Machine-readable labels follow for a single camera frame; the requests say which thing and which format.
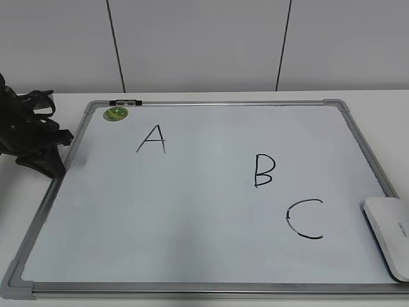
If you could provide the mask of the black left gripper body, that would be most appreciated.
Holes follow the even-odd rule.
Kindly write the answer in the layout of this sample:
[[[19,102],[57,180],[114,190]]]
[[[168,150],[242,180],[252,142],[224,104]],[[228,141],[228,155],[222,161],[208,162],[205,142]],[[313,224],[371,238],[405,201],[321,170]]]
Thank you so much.
[[[49,113],[50,108],[34,110]],[[73,134],[51,117],[39,117],[22,107],[19,95],[1,77],[1,153],[27,155],[54,145],[68,146]]]

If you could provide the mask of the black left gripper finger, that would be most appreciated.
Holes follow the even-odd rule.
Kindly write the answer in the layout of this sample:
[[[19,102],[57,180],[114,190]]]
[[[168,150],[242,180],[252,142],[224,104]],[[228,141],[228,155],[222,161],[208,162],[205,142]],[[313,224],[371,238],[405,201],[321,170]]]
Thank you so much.
[[[51,117],[56,112],[54,100],[52,98],[53,90],[34,90],[27,94],[19,95],[19,102],[22,107],[39,117]],[[49,113],[35,113],[34,110],[50,108]]]
[[[49,178],[63,178],[66,174],[66,168],[56,146],[43,148],[37,152],[17,157],[15,162]]]

